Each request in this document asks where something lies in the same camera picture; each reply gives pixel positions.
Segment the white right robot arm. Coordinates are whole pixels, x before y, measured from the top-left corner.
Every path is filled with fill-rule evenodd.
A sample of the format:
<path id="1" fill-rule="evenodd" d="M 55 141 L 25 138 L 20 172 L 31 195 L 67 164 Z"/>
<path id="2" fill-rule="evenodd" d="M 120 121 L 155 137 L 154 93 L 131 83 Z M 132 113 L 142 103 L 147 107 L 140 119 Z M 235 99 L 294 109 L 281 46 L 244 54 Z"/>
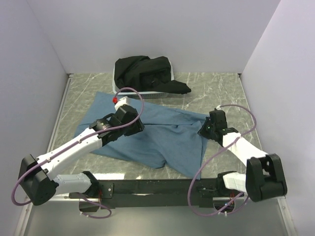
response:
<path id="1" fill-rule="evenodd" d="M 227 196 L 233 190 L 237 190 L 246 193 L 253 202 L 287 194 L 280 157 L 256 148 L 235 128 L 229 128 L 224 111 L 217 109 L 211 111 L 198 134 L 227 148 L 246 167 L 245 174 L 235 171 L 218 174 L 216 184 L 218 194 Z"/>

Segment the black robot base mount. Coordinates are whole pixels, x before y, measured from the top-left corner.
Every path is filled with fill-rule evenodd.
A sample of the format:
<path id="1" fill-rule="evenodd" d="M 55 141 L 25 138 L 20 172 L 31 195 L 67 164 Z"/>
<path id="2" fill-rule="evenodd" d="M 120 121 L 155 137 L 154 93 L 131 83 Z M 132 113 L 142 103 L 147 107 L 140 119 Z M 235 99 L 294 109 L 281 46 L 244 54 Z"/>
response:
<path id="1" fill-rule="evenodd" d="M 121 179 L 99 180 L 98 186 L 84 193 L 100 200 L 105 206 L 118 207 L 179 207 L 188 205 L 190 179 Z M 223 187 L 215 178 L 197 180 L 191 190 L 192 206 L 213 208 L 214 198 L 233 198 L 236 190 Z"/>

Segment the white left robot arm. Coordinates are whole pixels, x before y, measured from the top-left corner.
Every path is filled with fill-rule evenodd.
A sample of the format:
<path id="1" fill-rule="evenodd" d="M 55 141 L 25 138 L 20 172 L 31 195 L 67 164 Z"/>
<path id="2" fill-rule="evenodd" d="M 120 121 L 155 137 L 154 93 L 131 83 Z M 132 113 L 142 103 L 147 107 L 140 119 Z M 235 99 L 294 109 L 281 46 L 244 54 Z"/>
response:
<path id="1" fill-rule="evenodd" d="M 61 171 L 81 156 L 95 151 L 121 136 L 130 136 L 144 130 L 138 112 L 130 105 L 121 105 L 103 118 L 95 120 L 81 134 L 59 148 L 39 157 L 27 155 L 22 159 L 18 185 L 31 203 L 39 206 L 53 196 L 63 193 L 82 193 L 94 197 L 98 180 L 85 171 L 76 175 L 61 175 Z"/>

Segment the blue fabric pillowcase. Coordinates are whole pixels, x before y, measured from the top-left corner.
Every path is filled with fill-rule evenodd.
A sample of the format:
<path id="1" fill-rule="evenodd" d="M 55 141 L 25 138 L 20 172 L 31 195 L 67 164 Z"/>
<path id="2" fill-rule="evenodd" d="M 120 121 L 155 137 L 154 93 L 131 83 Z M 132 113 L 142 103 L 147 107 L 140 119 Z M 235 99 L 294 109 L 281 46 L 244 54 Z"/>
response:
<path id="1" fill-rule="evenodd" d="M 122 136 L 93 153 L 139 162 L 155 169 L 168 165 L 187 177 L 194 177 L 207 148 L 208 140 L 197 133 L 205 114 L 141 103 L 136 99 L 131 100 L 131 106 L 138 111 L 144 108 L 140 117 L 144 130 L 129 137 Z"/>

